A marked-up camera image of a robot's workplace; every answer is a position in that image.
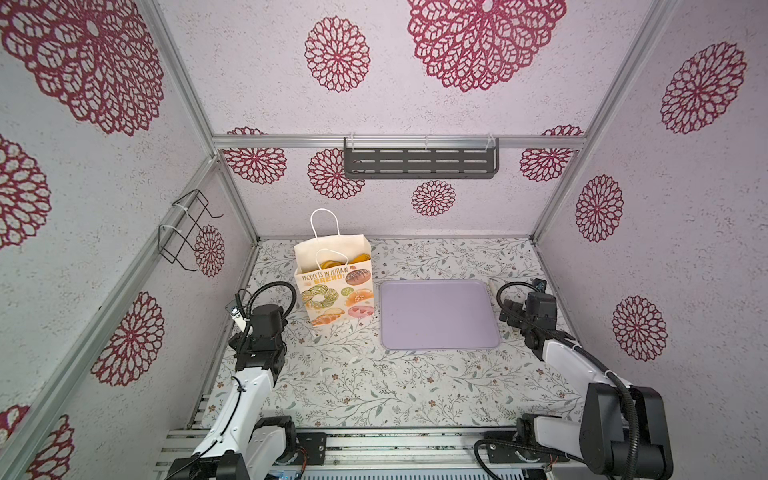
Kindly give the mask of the printed paper bread bag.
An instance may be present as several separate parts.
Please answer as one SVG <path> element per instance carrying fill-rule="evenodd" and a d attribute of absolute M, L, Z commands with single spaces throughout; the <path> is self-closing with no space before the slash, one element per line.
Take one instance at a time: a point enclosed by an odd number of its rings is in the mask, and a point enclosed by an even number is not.
<path fill-rule="evenodd" d="M 338 216 L 327 208 L 314 210 L 309 222 L 312 237 L 294 246 L 294 279 L 311 324 L 324 327 L 373 316 L 375 288 L 369 240 L 362 234 L 343 233 Z M 370 254 L 371 260 L 350 265 L 360 254 Z M 348 264 L 321 270 L 320 264 L 327 260 Z"/>

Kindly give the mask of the small striped croissant bun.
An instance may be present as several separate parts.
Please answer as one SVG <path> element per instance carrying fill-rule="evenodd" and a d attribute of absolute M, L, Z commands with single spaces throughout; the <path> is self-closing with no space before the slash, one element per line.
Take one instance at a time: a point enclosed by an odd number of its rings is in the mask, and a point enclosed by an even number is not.
<path fill-rule="evenodd" d="M 327 260 L 327 261 L 322 262 L 320 264 L 320 269 L 321 270 L 333 269 L 333 268 L 336 268 L 336 267 L 345 266 L 347 264 L 348 264 L 347 261 L 341 262 L 341 261 L 336 261 L 336 260 Z"/>

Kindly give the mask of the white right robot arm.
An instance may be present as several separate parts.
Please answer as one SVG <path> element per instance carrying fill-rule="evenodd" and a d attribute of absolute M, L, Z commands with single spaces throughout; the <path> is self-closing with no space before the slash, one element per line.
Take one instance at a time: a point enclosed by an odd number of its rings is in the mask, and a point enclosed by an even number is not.
<path fill-rule="evenodd" d="M 669 479 L 674 462 L 661 395 L 621 378 L 557 327 L 557 299 L 527 286 L 522 302 L 496 293 L 503 323 L 520 331 L 525 345 L 581 395 L 580 421 L 525 414 L 513 447 L 586 465 L 596 475 L 621 479 Z"/>

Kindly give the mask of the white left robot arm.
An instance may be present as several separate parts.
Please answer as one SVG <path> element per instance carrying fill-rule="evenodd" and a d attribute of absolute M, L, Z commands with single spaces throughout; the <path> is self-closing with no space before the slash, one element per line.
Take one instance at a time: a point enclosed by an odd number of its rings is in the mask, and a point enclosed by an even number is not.
<path fill-rule="evenodd" d="M 235 338 L 238 366 L 223 409 L 194 452 L 173 461 L 168 479 L 266 479 L 274 463 L 295 455 L 290 418 L 260 418 L 285 359 L 286 325 L 284 309 L 275 304 L 248 315 Z"/>

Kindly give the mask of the lavender plastic tray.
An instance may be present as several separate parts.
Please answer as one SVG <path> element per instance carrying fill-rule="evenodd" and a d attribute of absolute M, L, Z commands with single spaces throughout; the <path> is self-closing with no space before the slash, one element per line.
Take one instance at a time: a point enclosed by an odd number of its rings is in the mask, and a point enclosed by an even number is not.
<path fill-rule="evenodd" d="M 379 288 L 388 350 L 494 349 L 501 343 L 488 286 L 477 280 L 394 280 Z"/>

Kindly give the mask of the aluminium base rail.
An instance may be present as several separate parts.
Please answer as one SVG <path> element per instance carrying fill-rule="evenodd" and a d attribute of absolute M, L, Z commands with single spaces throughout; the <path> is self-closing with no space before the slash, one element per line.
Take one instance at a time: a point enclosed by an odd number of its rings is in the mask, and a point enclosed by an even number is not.
<path fill-rule="evenodd" d="M 174 460 L 192 453 L 207 433 L 204 414 L 212 413 L 210 395 L 203 395 L 193 417 L 192 428 L 171 430 L 149 479 L 164 479 Z M 476 462 L 473 445 L 493 432 L 512 436 L 511 429 L 299 429 L 298 435 L 310 463 L 303 479 L 488 479 Z M 606 479 L 593 475 L 578 462 L 540 457 L 521 460 L 516 454 L 504 457 L 498 445 L 479 449 L 483 461 L 504 479 Z"/>

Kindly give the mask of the dark grey wall shelf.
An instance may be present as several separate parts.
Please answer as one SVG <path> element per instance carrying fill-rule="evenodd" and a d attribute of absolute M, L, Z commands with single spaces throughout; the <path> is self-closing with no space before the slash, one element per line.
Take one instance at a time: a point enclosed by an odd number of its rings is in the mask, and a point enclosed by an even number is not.
<path fill-rule="evenodd" d="M 488 180 L 500 169 L 495 145 L 482 148 L 357 147 L 344 138 L 342 166 L 356 180 Z"/>

